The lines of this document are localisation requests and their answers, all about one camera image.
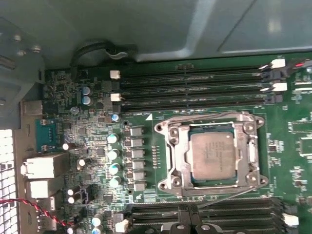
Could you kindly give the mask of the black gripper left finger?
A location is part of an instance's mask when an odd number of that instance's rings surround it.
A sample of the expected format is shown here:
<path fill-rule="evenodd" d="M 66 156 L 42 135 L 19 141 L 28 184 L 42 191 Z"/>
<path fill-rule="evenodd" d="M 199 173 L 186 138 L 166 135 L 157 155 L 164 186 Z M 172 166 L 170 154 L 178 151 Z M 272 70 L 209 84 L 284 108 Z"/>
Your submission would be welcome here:
<path fill-rule="evenodd" d="M 190 234 L 192 228 L 188 206 L 179 206 L 177 215 L 178 223 L 171 226 L 169 234 Z"/>

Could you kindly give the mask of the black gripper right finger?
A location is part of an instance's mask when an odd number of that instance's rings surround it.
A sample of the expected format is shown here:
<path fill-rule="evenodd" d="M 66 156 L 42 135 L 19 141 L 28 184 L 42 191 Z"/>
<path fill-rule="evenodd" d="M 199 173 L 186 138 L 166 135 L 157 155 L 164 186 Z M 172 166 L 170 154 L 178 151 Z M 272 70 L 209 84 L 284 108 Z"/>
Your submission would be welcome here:
<path fill-rule="evenodd" d="M 191 233 L 192 234 L 214 234 L 214 228 L 203 224 L 197 206 L 191 206 Z"/>

